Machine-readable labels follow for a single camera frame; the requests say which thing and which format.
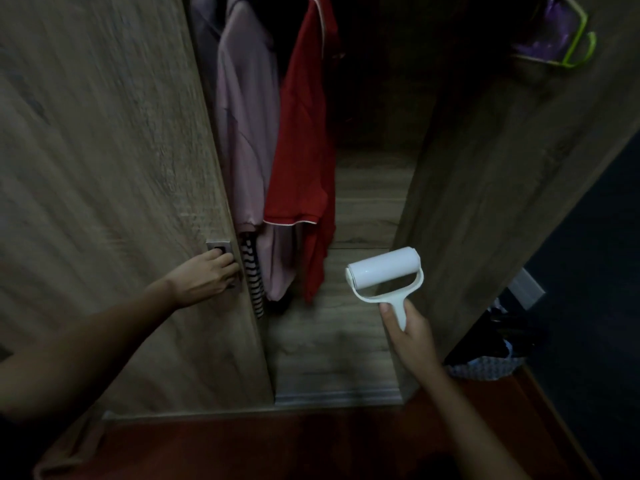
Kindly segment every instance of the red shirt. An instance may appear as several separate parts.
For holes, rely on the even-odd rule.
[[[323,261],[335,231],[335,148],[326,128],[323,69],[338,54],[330,0],[309,0],[280,88],[280,129],[264,221],[305,222],[305,299],[324,281]]]

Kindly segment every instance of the adhesive roller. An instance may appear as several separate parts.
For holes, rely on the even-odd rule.
[[[344,273],[355,295],[367,303],[390,303],[394,307],[398,325],[404,331],[406,313],[404,299],[416,291],[424,281],[420,267],[420,256],[413,248],[402,248],[390,253],[380,254],[348,265]],[[362,296],[358,290],[386,281],[395,280],[407,274],[416,273],[415,280],[409,286],[377,296]]]

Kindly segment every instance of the wooden floor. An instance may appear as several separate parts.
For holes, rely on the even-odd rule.
[[[593,478],[547,428],[515,377],[460,381],[533,479]],[[116,425],[96,457],[59,480],[460,478],[433,404]]]
[[[337,229],[324,284],[311,306],[294,298],[268,318],[277,406],[401,401],[377,308],[355,297],[344,268],[389,249],[414,168],[408,152],[338,152]]]

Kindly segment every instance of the wall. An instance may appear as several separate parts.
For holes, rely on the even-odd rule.
[[[604,478],[640,470],[640,134],[525,266],[536,379]]]

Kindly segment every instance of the black and white striped fabric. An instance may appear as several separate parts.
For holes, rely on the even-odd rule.
[[[251,294],[251,303],[256,319],[262,318],[264,315],[263,299],[264,286],[262,284],[262,274],[260,272],[260,263],[255,253],[255,233],[240,233],[240,251],[242,252],[242,260],[244,261],[244,272],[246,273],[246,281]]]

